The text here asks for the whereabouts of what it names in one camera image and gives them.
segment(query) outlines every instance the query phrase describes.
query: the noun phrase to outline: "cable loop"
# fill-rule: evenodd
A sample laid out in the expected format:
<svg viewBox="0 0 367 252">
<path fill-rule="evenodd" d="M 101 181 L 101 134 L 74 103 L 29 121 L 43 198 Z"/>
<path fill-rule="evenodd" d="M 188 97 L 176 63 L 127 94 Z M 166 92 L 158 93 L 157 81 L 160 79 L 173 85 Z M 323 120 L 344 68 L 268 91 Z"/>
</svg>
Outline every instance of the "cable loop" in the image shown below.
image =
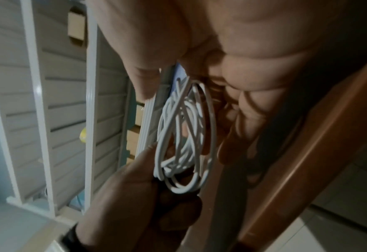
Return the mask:
<svg viewBox="0 0 367 252">
<path fill-rule="evenodd" d="M 206 123 L 200 90 L 203 92 L 209 111 L 211 127 L 210 153 L 206 158 L 204 172 L 201 172 L 200 155 L 204 147 Z M 182 136 L 182 124 L 186 123 L 188 137 Z M 171 136 L 174 137 L 175 156 L 164 160 Z M 157 131 L 157 149 L 153 175 L 165 181 L 174 193 L 196 191 L 202 187 L 216 159 L 217 127 L 211 95 L 206 86 L 189 77 L 177 80 L 176 90 L 168 98 L 162 111 Z M 192 180 L 180 184 L 175 175 L 194 167 Z"/>
</svg>

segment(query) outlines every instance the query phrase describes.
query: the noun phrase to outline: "coiled cable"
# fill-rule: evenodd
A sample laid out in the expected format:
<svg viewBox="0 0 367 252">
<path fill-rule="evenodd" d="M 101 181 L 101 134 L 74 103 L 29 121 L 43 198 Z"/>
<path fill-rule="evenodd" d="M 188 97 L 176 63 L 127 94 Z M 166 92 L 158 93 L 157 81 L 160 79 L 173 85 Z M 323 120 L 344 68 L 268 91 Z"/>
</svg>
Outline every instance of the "coiled cable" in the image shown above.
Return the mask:
<svg viewBox="0 0 367 252">
<path fill-rule="evenodd" d="M 210 153 L 206 157 L 202 174 L 200 174 L 202 165 L 200 155 L 204 147 L 206 121 L 200 90 L 205 96 L 211 128 Z M 187 139 L 182 136 L 183 122 L 187 125 Z M 174 136 L 175 156 L 164 160 L 171 135 Z M 217 143 L 217 126 L 212 98 L 203 83 L 191 80 L 190 77 L 182 81 L 177 80 L 176 90 L 163 107 L 158 124 L 157 140 L 154 177 L 165 181 L 173 193 L 186 193 L 200 189 L 215 163 Z M 192 167 L 194 167 L 192 180 L 187 185 L 180 184 L 175 175 Z"/>
</svg>

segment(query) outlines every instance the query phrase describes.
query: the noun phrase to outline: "palm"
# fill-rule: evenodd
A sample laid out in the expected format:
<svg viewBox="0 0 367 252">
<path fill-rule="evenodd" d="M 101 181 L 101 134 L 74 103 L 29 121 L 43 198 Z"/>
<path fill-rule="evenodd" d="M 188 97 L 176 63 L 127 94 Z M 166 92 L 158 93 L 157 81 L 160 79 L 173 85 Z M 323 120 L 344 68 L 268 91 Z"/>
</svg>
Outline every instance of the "palm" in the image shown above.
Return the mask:
<svg viewBox="0 0 367 252">
<path fill-rule="evenodd" d="M 100 28 L 138 95 L 150 98 L 158 69 L 177 60 L 205 78 L 227 163 L 257 137 L 343 0 L 97 0 Z"/>
</svg>

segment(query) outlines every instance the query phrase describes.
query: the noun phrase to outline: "white plastic object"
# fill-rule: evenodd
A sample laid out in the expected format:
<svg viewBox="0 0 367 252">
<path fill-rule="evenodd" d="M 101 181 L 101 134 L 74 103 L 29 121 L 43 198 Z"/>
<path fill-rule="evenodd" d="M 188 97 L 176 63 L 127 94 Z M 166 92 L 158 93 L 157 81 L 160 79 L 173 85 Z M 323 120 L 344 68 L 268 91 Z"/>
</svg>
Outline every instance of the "white plastic object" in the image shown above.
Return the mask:
<svg viewBox="0 0 367 252">
<path fill-rule="evenodd" d="M 204 147 L 206 123 L 200 90 L 204 93 L 209 111 L 211 128 L 210 153 L 204 172 L 201 172 L 200 155 Z M 186 122 L 189 135 L 185 141 L 182 136 L 182 123 Z M 164 160 L 168 143 L 174 136 L 175 156 Z M 176 90 L 168 98 L 158 124 L 158 145 L 155 153 L 153 175 L 165 181 L 173 193 L 186 193 L 200 189 L 208 177 L 216 159 L 217 126 L 211 95 L 206 86 L 190 77 L 177 80 Z M 192 180 L 181 185 L 175 178 L 187 169 L 194 167 Z"/>
</svg>

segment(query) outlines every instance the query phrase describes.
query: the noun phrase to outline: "bundled white cord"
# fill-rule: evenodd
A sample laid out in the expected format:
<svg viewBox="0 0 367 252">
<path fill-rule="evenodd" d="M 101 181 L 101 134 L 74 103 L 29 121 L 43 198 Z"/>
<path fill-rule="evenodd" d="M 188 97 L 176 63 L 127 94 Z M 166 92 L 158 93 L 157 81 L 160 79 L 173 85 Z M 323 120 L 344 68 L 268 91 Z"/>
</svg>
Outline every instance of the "bundled white cord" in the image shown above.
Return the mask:
<svg viewBox="0 0 367 252">
<path fill-rule="evenodd" d="M 209 111 L 211 127 L 211 145 L 207 164 L 202 174 L 200 155 L 204 147 L 206 123 L 199 89 L 205 95 Z M 182 136 L 182 123 L 186 122 L 188 137 Z M 168 144 L 174 135 L 175 156 L 164 160 Z M 177 80 L 176 90 L 168 98 L 158 124 L 158 145 L 155 153 L 153 175 L 160 181 L 165 181 L 167 187 L 174 193 L 186 193 L 201 188 L 208 177 L 216 159 L 217 126 L 215 121 L 212 98 L 206 86 L 189 77 Z M 175 175 L 194 167 L 192 180 L 187 185 L 181 185 Z"/>
</svg>

